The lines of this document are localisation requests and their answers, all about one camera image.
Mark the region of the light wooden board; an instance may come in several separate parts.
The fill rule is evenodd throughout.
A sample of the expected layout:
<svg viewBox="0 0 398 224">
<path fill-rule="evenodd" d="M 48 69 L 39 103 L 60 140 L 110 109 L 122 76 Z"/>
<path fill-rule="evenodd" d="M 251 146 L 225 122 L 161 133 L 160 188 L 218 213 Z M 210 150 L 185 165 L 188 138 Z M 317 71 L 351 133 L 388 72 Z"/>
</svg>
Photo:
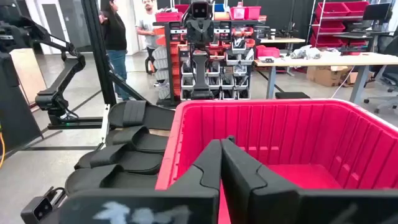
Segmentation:
<svg viewBox="0 0 398 224">
<path fill-rule="evenodd" d="M 47 88 L 32 49 L 15 49 L 10 53 L 20 82 L 20 89 L 29 106 L 35 104 L 39 91 Z"/>
</svg>

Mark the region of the person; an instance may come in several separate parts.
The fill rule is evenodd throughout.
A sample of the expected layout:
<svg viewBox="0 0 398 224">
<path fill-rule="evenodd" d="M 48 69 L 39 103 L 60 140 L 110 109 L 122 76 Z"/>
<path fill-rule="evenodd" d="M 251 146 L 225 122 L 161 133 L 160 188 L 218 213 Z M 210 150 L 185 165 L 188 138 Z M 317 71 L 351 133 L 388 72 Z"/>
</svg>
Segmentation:
<svg viewBox="0 0 398 224">
<path fill-rule="evenodd" d="M 153 57 L 153 51 L 158 47 L 156 44 L 157 36 L 154 32 L 153 23 L 155 19 L 154 0 L 142 0 L 142 4 L 145 9 L 145 13 L 136 22 L 136 31 L 138 35 L 145 37 L 146 49 L 149 55 L 149 59 L 154 65 L 155 58 Z"/>
<path fill-rule="evenodd" d="M 99 21 L 103 28 L 103 39 L 109 61 L 115 74 L 126 82 L 126 28 L 114 0 L 101 0 Z"/>
</svg>

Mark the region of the red plastic bin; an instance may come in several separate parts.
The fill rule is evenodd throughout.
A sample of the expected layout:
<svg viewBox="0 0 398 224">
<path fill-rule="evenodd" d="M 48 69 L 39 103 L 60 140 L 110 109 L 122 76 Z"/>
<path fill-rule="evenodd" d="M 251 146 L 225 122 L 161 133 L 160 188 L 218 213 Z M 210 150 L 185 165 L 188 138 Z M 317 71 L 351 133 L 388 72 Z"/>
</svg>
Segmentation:
<svg viewBox="0 0 398 224">
<path fill-rule="evenodd" d="M 182 103 L 156 189 L 168 189 L 212 140 L 224 139 L 306 189 L 398 190 L 398 128 L 343 100 Z M 231 224 L 222 180 L 217 224 Z"/>
</svg>

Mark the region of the crumpled grey plastic bags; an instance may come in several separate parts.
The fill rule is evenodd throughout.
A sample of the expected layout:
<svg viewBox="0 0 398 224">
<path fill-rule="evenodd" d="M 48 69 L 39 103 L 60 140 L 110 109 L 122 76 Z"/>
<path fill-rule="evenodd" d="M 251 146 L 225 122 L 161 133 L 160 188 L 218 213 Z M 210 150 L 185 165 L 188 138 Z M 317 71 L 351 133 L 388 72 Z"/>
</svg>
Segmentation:
<svg viewBox="0 0 398 224">
<path fill-rule="evenodd" d="M 303 46 L 299 49 L 295 49 L 291 54 L 290 58 L 292 59 L 300 59 L 303 58 L 305 60 L 310 59 L 319 59 L 321 57 L 321 52 L 311 45 Z"/>
</svg>

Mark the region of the brown cardboard box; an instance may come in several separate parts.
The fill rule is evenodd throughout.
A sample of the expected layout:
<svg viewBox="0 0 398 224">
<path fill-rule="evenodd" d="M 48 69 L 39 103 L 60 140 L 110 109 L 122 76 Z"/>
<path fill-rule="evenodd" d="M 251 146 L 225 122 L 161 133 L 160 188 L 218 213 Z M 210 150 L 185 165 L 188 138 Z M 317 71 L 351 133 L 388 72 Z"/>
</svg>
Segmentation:
<svg viewBox="0 0 398 224">
<path fill-rule="evenodd" d="M 341 76 L 352 69 L 347 66 L 317 66 L 308 67 L 306 78 L 319 85 L 333 87 L 340 82 Z"/>
</svg>

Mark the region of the black office chair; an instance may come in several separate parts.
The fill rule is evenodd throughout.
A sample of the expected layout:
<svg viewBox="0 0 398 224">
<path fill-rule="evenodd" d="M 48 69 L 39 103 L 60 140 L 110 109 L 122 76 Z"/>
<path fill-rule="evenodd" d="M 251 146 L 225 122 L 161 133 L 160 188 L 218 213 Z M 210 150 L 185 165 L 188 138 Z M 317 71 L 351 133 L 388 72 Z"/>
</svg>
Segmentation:
<svg viewBox="0 0 398 224">
<path fill-rule="evenodd" d="M 379 53 L 384 55 L 392 55 L 398 57 L 398 35 L 394 36 L 390 40 L 383 40 L 379 43 Z M 398 65 L 375 65 L 371 69 L 375 72 L 374 78 L 381 81 L 385 86 L 388 87 L 388 92 L 396 92 L 396 96 L 373 96 L 364 99 L 364 103 L 369 103 L 371 100 L 381 100 L 383 103 L 378 105 L 374 112 L 378 114 L 381 108 L 387 108 L 391 106 L 393 109 L 398 108 Z"/>
</svg>

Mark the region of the long light wood table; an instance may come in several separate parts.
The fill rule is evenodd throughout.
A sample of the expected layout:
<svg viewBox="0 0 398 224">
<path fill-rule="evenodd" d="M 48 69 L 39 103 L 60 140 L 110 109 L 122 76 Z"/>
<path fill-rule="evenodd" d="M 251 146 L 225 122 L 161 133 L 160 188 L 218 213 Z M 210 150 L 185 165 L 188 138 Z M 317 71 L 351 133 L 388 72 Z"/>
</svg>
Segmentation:
<svg viewBox="0 0 398 224">
<path fill-rule="evenodd" d="M 274 97 L 274 85 L 276 79 L 276 67 L 315 67 L 315 66 L 358 66 L 358 76 L 354 83 L 354 88 L 351 93 L 349 101 L 358 104 L 361 99 L 361 94 L 364 90 L 364 84 L 368 77 L 369 67 L 371 65 L 382 65 L 385 68 L 387 65 L 398 65 L 398 57 L 393 55 L 377 54 L 372 52 L 365 52 L 359 55 L 345 55 L 345 56 L 322 56 L 319 59 L 291 59 L 288 57 L 276 58 L 272 63 L 255 60 L 257 67 L 270 67 L 268 74 L 268 84 L 266 91 L 266 98 L 272 99 Z"/>
</svg>

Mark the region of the black mounting rail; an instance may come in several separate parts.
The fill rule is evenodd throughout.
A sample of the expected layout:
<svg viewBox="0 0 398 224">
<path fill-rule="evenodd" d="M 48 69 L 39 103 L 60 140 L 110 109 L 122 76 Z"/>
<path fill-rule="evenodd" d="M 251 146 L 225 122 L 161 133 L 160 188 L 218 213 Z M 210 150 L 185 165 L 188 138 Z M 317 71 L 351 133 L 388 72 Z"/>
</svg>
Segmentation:
<svg viewBox="0 0 398 224">
<path fill-rule="evenodd" d="M 48 129 L 63 130 L 63 129 L 100 129 L 102 127 L 102 117 L 87 117 L 87 118 L 72 118 L 61 119 L 54 118 L 50 120 Z"/>
</svg>

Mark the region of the storage rack with small bins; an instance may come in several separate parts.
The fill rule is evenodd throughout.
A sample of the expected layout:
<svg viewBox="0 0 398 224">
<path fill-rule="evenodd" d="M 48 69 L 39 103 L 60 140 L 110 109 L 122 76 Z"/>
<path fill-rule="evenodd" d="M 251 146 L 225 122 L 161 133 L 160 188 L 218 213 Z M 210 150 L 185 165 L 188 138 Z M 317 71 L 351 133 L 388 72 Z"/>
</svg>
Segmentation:
<svg viewBox="0 0 398 224">
<path fill-rule="evenodd" d="M 206 45 L 209 51 L 206 83 L 213 100 L 248 100 L 251 97 L 251 72 L 256 56 L 256 20 L 213 21 L 214 39 Z M 157 105 L 175 108 L 192 100 L 195 66 L 190 65 L 190 43 L 182 22 L 155 22 L 160 48 L 154 52 L 156 76 L 160 86 Z"/>
</svg>

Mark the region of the large black panel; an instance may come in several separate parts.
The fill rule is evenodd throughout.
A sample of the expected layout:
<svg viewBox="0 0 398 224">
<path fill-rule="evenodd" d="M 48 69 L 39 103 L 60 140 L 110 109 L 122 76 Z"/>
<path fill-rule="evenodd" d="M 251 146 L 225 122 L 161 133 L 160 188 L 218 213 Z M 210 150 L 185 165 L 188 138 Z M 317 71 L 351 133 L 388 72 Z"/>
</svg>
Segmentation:
<svg viewBox="0 0 398 224">
<path fill-rule="evenodd" d="M 6 152 L 42 135 L 20 89 L 11 55 L 3 52 L 0 52 L 0 125 Z"/>
</svg>

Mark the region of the red bin shelf rack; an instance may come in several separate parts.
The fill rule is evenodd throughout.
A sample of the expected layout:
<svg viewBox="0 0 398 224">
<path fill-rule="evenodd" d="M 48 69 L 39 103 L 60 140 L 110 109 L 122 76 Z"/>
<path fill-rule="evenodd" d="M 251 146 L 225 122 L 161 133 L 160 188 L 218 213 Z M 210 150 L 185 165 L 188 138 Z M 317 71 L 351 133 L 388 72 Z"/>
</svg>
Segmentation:
<svg viewBox="0 0 398 224">
<path fill-rule="evenodd" d="M 319 2 L 322 2 L 324 4 L 324 3 L 330 2 L 330 1 L 320 0 Z M 337 2 L 354 2 L 354 1 L 337 1 Z M 322 17 L 321 16 L 320 18 L 318 18 L 315 15 L 315 10 L 316 10 L 317 6 L 318 6 L 318 2 L 316 2 L 313 5 L 313 15 L 311 17 L 310 28 L 309 28 L 309 31 L 307 34 L 307 40 L 309 41 L 309 43 L 310 43 L 310 38 L 312 35 L 316 35 L 317 37 L 319 35 L 333 37 L 334 34 L 341 33 L 341 32 L 337 32 L 337 33 L 320 33 L 320 32 L 318 32 L 316 34 L 316 33 L 314 33 L 314 31 L 312 29 L 312 25 L 316 22 L 321 24 L 321 22 L 326 22 L 326 21 L 340 21 L 345 25 L 345 30 L 343 32 L 349 32 L 349 26 L 351 24 L 354 24 L 355 22 L 362 22 L 363 17 L 361 17 L 361 16 L 359 16 L 359 17 L 357 17 L 357 16 Z M 343 45 L 341 47 L 347 47 L 347 46 L 364 47 L 367 44 L 367 42 L 365 40 L 351 40 L 350 43 L 348 43 L 348 39 L 342 39 L 342 38 L 339 38 L 339 39 L 343 42 Z"/>
</svg>

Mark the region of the small light wood table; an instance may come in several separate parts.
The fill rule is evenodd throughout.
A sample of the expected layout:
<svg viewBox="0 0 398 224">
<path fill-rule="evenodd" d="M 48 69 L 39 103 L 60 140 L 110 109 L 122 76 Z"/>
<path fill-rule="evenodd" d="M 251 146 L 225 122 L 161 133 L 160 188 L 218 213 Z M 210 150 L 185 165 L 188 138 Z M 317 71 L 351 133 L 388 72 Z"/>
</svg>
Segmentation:
<svg viewBox="0 0 398 224">
<path fill-rule="evenodd" d="M 288 51 L 293 51 L 294 44 L 306 43 L 305 39 L 295 37 L 276 37 L 275 39 L 260 39 L 261 44 L 285 44 Z"/>
</svg>

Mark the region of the black computer monitor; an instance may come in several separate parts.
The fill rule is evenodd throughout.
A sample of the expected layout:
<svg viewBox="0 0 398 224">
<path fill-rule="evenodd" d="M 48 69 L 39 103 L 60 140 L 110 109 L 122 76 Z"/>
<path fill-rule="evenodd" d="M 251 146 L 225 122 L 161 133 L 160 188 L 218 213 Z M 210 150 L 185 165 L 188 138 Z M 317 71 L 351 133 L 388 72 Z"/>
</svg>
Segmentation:
<svg viewBox="0 0 398 224">
<path fill-rule="evenodd" d="M 364 21 L 387 21 L 389 18 L 390 3 L 370 4 L 365 7 Z"/>
</svg>

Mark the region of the dark desk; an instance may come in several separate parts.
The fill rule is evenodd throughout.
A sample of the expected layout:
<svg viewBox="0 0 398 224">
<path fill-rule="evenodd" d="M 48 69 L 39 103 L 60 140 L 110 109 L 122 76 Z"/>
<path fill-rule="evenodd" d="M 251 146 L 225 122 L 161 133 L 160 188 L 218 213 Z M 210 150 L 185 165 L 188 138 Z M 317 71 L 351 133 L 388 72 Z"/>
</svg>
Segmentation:
<svg viewBox="0 0 398 224">
<path fill-rule="evenodd" d="M 350 43 L 350 41 L 354 39 L 368 40 L 370 41 L 367 48 L 368 52 L 377 52 L 379 50 L 378 43 L 380 37 L 394 37 L 393 35 L 390 35 L 389 32 L 375 30 L 357 30 L 352 32 L 342 32 L 334 34 L 333 36 L 342 39 L 348 39 L 348 43 Z"/>
</svg>

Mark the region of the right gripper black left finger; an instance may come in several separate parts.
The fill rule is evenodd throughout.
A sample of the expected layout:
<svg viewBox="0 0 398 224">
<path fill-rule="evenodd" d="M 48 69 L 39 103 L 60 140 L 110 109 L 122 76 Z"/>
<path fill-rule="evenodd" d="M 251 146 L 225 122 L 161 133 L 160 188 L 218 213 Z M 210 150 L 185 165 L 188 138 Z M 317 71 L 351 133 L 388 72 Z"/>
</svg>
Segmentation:
<svg viewBox="0 0 398 224">
<path fill-rule="evenodd" d="M 222 146 L 212 140 L 167 190 L 86 190 L 60 208 L 59 224 L 217 224 Z"/>
</svg>

